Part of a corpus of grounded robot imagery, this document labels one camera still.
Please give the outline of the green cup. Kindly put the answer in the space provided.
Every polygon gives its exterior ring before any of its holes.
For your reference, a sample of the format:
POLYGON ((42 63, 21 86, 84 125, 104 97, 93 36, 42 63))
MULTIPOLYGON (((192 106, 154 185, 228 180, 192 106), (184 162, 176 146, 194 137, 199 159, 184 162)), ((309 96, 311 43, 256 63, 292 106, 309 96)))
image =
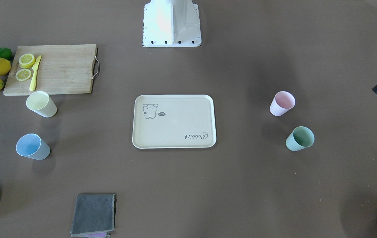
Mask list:
POLYGON ((288 136, 285 145, 291 151, 299 151, 311 147, 314 141, 314 133, 305 126, 299 126, 288 136))

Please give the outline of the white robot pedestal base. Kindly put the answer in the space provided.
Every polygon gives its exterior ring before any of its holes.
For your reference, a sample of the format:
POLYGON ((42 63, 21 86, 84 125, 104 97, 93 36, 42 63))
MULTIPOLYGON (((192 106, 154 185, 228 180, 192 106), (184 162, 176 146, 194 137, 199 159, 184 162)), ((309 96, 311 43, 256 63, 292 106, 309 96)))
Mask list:
POLYGON ((151 0, 144 5, 143 47, 198 47, 199 7, 191 0, 151 0))

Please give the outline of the blue cup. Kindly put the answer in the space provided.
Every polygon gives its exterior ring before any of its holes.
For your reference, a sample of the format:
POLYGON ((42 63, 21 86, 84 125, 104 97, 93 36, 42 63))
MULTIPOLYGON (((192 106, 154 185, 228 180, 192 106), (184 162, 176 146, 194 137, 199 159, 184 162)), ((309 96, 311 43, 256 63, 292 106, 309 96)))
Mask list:
POLYGON ((34 160, 43 160, 51 152, 50 147, 37 134, 26 134, 16 144, 16 152, 23 157, 34 160))

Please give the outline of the lemon slice upper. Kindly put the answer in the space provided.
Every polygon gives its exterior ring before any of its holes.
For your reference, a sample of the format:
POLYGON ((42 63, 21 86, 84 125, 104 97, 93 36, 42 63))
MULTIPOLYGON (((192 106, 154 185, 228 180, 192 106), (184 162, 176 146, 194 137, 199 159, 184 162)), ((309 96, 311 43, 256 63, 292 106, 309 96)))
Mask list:
POLYGON ((29 69, 34 65, 35 61, 36 58, 33 54, 26 53, 19 58, 18 63, 22 69, 29 69))

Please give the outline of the grey folded cloth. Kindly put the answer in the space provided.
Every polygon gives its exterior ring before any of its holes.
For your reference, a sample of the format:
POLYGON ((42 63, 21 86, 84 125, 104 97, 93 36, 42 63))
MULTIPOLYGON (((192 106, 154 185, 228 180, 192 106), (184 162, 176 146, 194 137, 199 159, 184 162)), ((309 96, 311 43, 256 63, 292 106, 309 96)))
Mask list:
POLYGON ((115 229, 114 193, 80 193, 76 197, 71 237, 109 238, 115 229))

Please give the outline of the lemon slice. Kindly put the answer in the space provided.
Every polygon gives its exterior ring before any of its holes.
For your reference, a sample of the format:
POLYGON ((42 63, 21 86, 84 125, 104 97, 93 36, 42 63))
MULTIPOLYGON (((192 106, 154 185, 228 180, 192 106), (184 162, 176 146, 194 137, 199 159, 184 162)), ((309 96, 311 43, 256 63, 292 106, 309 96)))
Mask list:
POLYGON ((19 58, 18 63, 22 69, 29 69, 34 65, 35 61, 36 58, 33 54, 26 53, 19 58))
POLYGON ((15 74, 15 79, 18 81, 25 81, 32 77, 32 72, 29 69, 21 69, 15 74))

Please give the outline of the cream rabbit tray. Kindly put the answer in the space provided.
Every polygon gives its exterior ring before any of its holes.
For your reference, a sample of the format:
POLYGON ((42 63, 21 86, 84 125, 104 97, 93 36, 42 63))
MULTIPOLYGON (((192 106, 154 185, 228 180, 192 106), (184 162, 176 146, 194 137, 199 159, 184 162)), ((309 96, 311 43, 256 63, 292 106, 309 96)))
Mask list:
POLYGON ((140 95, 134 102, 136 148, 210 148, 216 140, 211 96, 140 95))

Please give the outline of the bamboo cutting board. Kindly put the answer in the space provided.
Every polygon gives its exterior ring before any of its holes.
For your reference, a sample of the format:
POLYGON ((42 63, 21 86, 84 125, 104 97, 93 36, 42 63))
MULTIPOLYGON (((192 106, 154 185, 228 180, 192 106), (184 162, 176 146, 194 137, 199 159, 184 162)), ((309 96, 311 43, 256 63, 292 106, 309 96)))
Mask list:
POLYGON ((18 46, 4 86, 5 96, 28 96, 31 80, 18 81, 15 74, 21 69, 19 58, 31 53, 42 56, 36 77, 36 91, 49 95, 91 93, 99 65, 97 45, 18 46))

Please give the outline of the green lime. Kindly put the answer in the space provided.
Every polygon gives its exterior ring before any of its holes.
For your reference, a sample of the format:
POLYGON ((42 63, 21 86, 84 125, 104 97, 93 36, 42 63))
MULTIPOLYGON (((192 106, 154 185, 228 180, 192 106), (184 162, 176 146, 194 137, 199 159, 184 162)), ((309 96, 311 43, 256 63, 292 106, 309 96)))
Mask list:
POLYGON ((12 57, 12 50, 6 47, 0 47, 0 58, 10 60, 12 57))

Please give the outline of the yellow plastic knife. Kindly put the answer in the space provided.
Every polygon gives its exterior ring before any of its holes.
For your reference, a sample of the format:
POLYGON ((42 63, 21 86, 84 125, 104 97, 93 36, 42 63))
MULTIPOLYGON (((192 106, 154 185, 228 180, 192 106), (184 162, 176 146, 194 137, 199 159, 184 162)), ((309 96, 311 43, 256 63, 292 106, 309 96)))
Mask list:
POLYGON ((39 69, 39 63, 41 61, 41 58, 42 56, 38 56, 34 65, 32 66, 32 69, 33 69, 33 75, 32 75, 32 79, 31 79, 31 83, 30 83, 30 86, 29 86, 29 90, 30 91, 35 91, 36 89, 36 79, 37 79, 37 74, 38 74, 38 69, 39 69))

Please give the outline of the pale yellow cup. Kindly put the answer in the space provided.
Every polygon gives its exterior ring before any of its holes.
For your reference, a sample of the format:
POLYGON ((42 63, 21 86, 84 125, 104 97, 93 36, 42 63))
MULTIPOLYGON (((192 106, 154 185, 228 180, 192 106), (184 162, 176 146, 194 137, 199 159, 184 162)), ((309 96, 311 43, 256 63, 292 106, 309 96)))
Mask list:
POLYGON ((37 91, 32 93, 26 100, 26 106, 29 110, 49 118, 57 113, 57 106, 44 91, 37 91))

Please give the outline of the pink cup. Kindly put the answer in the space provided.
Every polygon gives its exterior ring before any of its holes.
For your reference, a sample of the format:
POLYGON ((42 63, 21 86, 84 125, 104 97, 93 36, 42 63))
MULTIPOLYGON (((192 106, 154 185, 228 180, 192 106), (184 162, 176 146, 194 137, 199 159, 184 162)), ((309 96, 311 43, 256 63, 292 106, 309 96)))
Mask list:
POLYGON ((270 113, 274 116, 282 116, 291 110, 296 104, 294 96, 287 91, 280 91, 275 94, 270 105, 270 113))

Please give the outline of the lemon slice lower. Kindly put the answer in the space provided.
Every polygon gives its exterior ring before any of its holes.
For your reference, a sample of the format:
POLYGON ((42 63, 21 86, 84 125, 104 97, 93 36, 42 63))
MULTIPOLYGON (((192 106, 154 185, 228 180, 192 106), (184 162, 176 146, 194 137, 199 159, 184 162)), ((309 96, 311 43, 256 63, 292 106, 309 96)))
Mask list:
POLYGON ((25 81, 32 77, 32 72, 29 69, 21 69, 15 74, 15 79, 18 81, 25 81))

